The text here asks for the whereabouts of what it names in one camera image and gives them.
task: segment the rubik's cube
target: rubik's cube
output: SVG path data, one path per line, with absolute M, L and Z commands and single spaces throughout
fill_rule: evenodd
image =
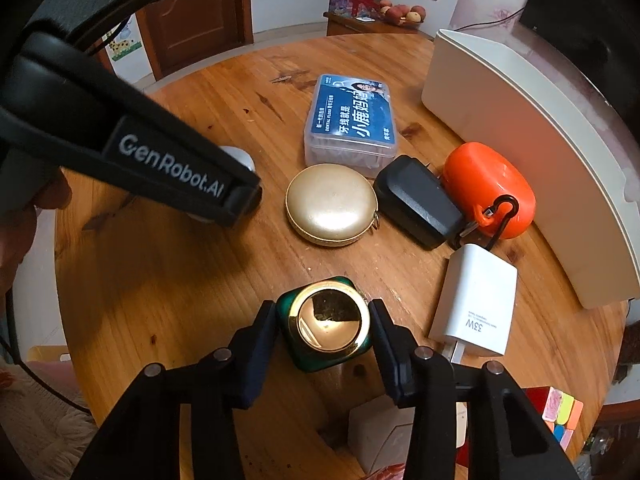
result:
M 582 414 L 583 404 L 551 386 L 527 388 L 527 397 L 566 451 Z

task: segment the white charger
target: white charger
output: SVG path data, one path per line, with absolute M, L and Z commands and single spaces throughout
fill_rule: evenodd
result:
M 449 259 L 429 338 L 445 344 L 443 355 L 459 363 L 465 348 L 502 356 L 507 348 L 518 270 L 475 244 Z

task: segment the wooden door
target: wooden door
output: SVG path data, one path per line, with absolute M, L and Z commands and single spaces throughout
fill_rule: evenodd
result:
M 160 0 L 136 15 L 156 80 L 253 43 L 250 0 Z

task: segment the orange silicone earbud case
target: orange silicone earbud case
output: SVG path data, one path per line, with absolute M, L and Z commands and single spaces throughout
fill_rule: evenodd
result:
M 478 230 L 487 236 L 496 232 L 511 209 L 505 203 L 490 218 L 482 214 L 500 195 L 510 194 L 520 205 L 500 238 L 519 236 L 533 222 L 536 197 L 529 183 L 506 158 L 480 142 L 467 142 L 453 150 L 444 163 L 440 181 L 466 219 L 478 222 Z

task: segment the round wooden tabletop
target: round wooden tabletop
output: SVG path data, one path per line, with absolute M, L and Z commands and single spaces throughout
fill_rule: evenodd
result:
M 56 224 L 60 309 L 98 421 L 144 365 L 194 363 L 250 324 L 262 300 L 330 276 L 348 276 L 369 298 L 383 298 L 396 323 L 432 344 L 426 334 L 449 247 L 425 251 L 383 218 L 353 245 L 320 248 L 293 232 L 284 211 L 287 185 L 305 167 L 303 128 L 323 73 L 388 83 L 400 152 L 442 167 L 461 140 L 420 101 L 432 53 L 420 35 L 320 38 L 235 57 L 156 92 L 153 99 L 203 136 L 254 158 L 264 198 L 231 230 L 67 173 L 74 198 Z M 583 310 L 535 226 L 494 252 L 518 268 L 501 361 L 520 386 L 551 385 L 584 402 L 568 450 L 574 458 L 609 389 L 626 306 Z M 482 364 L 472 356 L 463 362 Z M 373 352 L 305 374 L 280 340 L 261 397 L 236 412 L 247 478 L 359 478 L 340 436 L 349 410 L 382 393 Z

